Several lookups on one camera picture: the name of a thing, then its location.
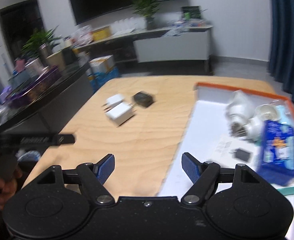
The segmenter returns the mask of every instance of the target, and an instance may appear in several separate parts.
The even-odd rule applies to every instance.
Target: screw
[[[184,201],[188,204],[194,204],[199,201],[199,197],[196,195],[188,195],[188,196],[184,197]]]
[[[108,195],[102,195],[97,198],[97,202],[100,204],[108,204],[112,201],[112,197]]]
[[[151,205],[152,205],[152,202],[151,201],[144,202],[144,206],[145,207],[150,207]]]

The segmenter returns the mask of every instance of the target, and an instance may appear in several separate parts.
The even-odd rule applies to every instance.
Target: white power adapter
[[[134,111],[131,105],[122,102],[113,109],[107,111],[106,116],[119,126],[134,116]]]
[[[125,98],[121,94],[114,95],[110,98],[107,98],[106,104],[103,106],[106,106],[106,110],[110,111],[115,106],[118,106],[120,103],[124,102]]]

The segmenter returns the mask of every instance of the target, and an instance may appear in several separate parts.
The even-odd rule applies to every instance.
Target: green plant
[[[23,46],[22,53],[28,54],[30,57],[39,57],[39,47],[41,45],[46,43],[51,49],[59,45],[55,43],[55,41],[61,39],[61,37],[54,37],[56,28],[49,31],[35,29],[33,35],[30,36],[30,39]]]
[[[159,2],[157,0],[133,0],[133,9],[135,14],[146,18],[152,17],[158,10]]]

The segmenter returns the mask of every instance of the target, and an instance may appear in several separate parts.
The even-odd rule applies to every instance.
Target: white tray
[[[182,154],[189,152],[200,162],[210,159],[210,154],[217,146],[220,137],[230,133],[225,117],[225,109],[231,93],[239,89],[210,83],[197,84],[195,87],[196,103],[191,113],[189,124],[158,196],[178,196],[178,199],[181,199],[192,186],[192,182],[182,169]],[[289,98],[255,90],[241,90],[247,93],[255,107],[270,103],[274,99],[282,99],[290,111],[294,123],[294,108]],[[230,186],[231,183],[220,184],[217,192]],[[286,198],[294,208],[294,195],[288,195]],[[294,240],[294,219],[286,238]]]

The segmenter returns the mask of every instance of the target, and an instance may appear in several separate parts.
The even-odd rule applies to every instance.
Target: light wood tabletop
[[[195,103],[196,82],[211,82],[274,93],[266,82],[215,76],[150,76],[117,78],[107,82],[77,112],[62,130],[76,136],[74,145],[49,148],[25,184],[51,165],[74,169],[85,162],[96,163],[108,153],[116,167],[104,186],[115,200],[122,196],[154,196],[182,140]],[[116,127],[107,119],[103,104],[121,93],[128,102],[145,91],[155,103],[144,109],[135,106],[135,116]]]

